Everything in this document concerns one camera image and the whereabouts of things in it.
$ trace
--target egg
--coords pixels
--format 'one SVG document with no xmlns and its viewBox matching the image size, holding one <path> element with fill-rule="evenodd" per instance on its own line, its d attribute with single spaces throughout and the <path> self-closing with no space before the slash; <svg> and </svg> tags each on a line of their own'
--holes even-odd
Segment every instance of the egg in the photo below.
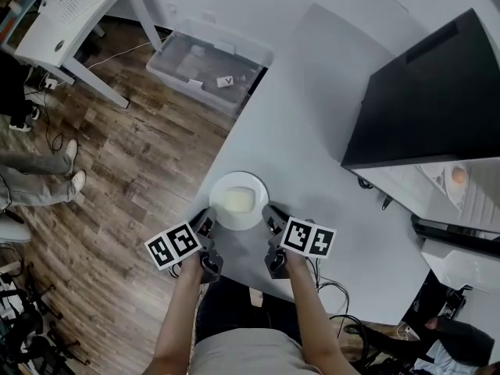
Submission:
<svg viewBox="0 0 500 375">
<path fill-rule="evenodd" d="M 463 184 L 467 180 L 467 172 L 463 168 L 456 166 L 453 168 L 452 179 L 456 184 Z"/>
</svg>

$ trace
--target black panel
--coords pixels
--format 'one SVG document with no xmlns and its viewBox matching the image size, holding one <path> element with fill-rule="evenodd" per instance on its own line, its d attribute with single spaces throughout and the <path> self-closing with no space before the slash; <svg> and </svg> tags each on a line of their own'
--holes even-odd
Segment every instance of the black panel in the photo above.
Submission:
<svg viewBox="0 0 500 375">
<path fill-rule="evenodd" d="M 471 9 L 370 77 L 342 166 L 500 155 L 500 71 Z"/>
</svg>

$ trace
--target power strip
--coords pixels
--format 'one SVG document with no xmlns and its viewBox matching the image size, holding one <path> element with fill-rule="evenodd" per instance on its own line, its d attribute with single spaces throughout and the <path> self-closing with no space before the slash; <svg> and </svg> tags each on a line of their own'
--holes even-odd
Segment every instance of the power strip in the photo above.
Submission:
<svg viewBox="0 0 500 375">
<path fill-rule="evenodd" d="M 52 89 L 54 90 L 55 87 L 57 86 L 57 80 L 56 79 L 52 79 L 52 78 L 45 78 L 45 87 L 48 88 L 48 89 Z"/>
</svg>

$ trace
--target dark pants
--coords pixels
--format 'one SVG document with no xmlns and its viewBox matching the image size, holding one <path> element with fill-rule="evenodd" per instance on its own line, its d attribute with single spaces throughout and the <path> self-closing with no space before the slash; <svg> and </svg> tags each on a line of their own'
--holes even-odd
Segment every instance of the dark pants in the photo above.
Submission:
<svg viewBox="0 0 500 375">
<path fill-rule="evenodd" d="M 0 114 L 10 116 L 10 124 L 22 127 L 28 115 L 33 112 L 33 104 L 24 98 L 24 80 L 27 70 L 16 59 L 0 51 Z"/>
<path fill-rule="evenodd" d="M 264 294 L 262 307 L 254 307 L 248 287 L 221 277 L 210 284 L 199 306 L 195 343 L 238 328 L 280 330 L 302 344 L 294 303 Z"/>
<path fill-rule="evenodd" d="M 419 336 L 419 341 L 393 339 L 376 330 L 365 327 L 368 344 L 386 354 L 392 355 L 396 359 L 402 359 L 408 363 L 414 363 L 417 359 L 430 361 L 427 357 L 427 352 L 438 339 L 438 332 L 427 329 L 413 312 L 406 313 L 403 320 Z"/>
</svg>

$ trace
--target white sneaker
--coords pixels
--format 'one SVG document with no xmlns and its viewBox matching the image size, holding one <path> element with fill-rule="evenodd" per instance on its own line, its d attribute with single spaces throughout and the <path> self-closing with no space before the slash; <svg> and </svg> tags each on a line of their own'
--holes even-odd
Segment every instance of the white sneaker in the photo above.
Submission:
<svg viewBox="0 0 500 375">
<path fill-rule="evenodd" d="M 24 123 L 21 127 L 17 127 L 16 125 L 9 125 L 9 128 L 12 130 L 18 130 L 19 132 L 31 132 L 31 127 L 27 123 Z"/>
<path fill-rule="evenodd" d="M 71 139 L 70 143 L 68 143 L 68 147 L 66 147 L 66 155 L 68 155 L 71 159 L 71 167 L 70 170 L 66 173 L 66 176 L 68 177 L 73 173 L 73 167 L 75 165 L 75 157 L 77 156 L 78 153 L 78 143 L 76 139 Z"/>
<path fill-rule="evenodd" d="M 33 112 L 31 113 L 31 119 L 33 121 L 36 121 L 38 118 L 40 118 L 40 109 L 33 105 Z"/>
<path fill-rule="evenodd" d="M 84 188 L 86 180 L 87 175 L 85 174 L 85 171 L 78 171 L 75 173 L 75 176 L 71 178 L 71 184 L 73 185 L 75 194 L 80 193 L 80 191 Z"/>
</svg>

